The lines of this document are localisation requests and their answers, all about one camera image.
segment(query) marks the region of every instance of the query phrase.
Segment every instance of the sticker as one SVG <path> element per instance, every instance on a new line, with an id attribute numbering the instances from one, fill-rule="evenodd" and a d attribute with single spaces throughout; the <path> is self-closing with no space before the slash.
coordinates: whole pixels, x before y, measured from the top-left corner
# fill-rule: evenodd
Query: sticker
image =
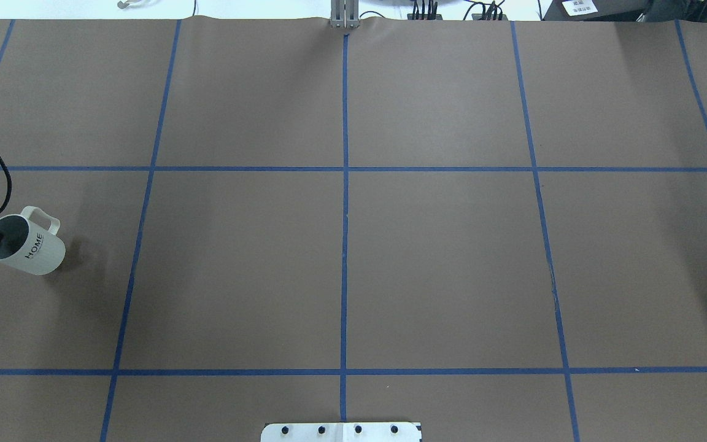
<path id="1" fill-rule="evenodd" d="M 597 5 L 594 5 L 593 0 L 567 0 L 567 2 L 562 2 L 561 4 L 570 17 L 598 12 Z"/>

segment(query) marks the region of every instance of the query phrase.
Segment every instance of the white bracket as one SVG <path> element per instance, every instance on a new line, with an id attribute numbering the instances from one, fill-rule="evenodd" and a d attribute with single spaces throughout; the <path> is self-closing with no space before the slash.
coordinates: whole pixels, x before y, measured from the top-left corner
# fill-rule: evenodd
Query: white bracket
<path id="1" fill-rule="evenodd" d="M 332 28 L 359 28 L 359 0 L 331 0 Z"/>
<path id="2" fill-rule="evenodd" d="M 269 424 L 261 442 L 422 442 L 414 422 Z"/>

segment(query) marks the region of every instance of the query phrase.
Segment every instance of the white mug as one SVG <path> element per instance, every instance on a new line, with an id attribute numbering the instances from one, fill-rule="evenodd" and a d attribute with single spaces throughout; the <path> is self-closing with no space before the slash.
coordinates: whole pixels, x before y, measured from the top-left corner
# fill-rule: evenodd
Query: white mug
<path id="1" fill-rule="evenodd" d="M 37 213 L 51 221 L 43 229 L 31 216 Z M 20 215 L 0 218 L 0 263 L 31 274 L 48 274 L 64 260 L 64 241 L 56 236 L 61 223 L 53 216 L 34 206 L 24 207 Z"/>

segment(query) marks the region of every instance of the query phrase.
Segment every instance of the horizontal blue line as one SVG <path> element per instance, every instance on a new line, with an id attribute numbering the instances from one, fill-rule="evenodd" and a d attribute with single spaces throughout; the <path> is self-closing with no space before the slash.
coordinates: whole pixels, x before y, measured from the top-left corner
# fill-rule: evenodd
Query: horizontal blue line
<path id="1" fill-rule="evenodd" d="M 110 376 L 113 370 L 0 368 L 0 376 Z"/>
<path id="2" fill-rule="evenodd" d="M 707 366 L 601 366 L 570 367 L 571 374 L 662 374 L 662 373 L 707 373 Z M 114 370 L 84 369 L 19 369 L 0 368 L 0 376 L 110 376 Z M 499 374 L 563 374 L 562 367 L 540 368 L 354 368 L 330 369 L 154 369 L 118 370 L 118 376 L 453 376 L 453 375 L 499 375 Z"/>
<path id="3" fill-rule="evenodd" d="M 570 368 L 572 374 L 707 373 L 707 366 L 603 366 Z"/>
<path id="4" fill-rule="evenodd" d="M 8 166 L 11 171 L 149 171 L 149 166 Z M 156 166 L 155 171 L 267 171 L 267 173 L 341 173 L 342 167 L 302 166 Z M 629 168 L 543 166 L 542 173 L 707 173 L 707 168 Z M 529 173 L 531 167 L 351 167 L 352 173 Z"/>

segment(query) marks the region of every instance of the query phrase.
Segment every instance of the mug handle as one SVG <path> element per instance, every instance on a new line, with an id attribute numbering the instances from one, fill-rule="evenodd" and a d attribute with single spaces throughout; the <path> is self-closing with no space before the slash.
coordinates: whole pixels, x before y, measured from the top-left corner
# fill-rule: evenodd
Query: mug handle
<path id="1" fill-rule="evenodd" d="M 34 207 L 33 205 L 28 205 L 23 208 L 22 211 L 20 211 L 20 215 L 23 216 L 23 218 L 26 219 L 31 219 L 31 216 L 37 212 L 38 215 L 41 215 L 43 218 L 48 219 L 51 221 L 51 227 L 48 227 L 48 233 L 51 235 L 56 235 L 56 232 L 59 232 L 59 227 L 61 226 L 61 222 L 53 218 L 53 216 L 48 215 L 47 213 L 43 212 L 42 209 L 39 207 Z"/>

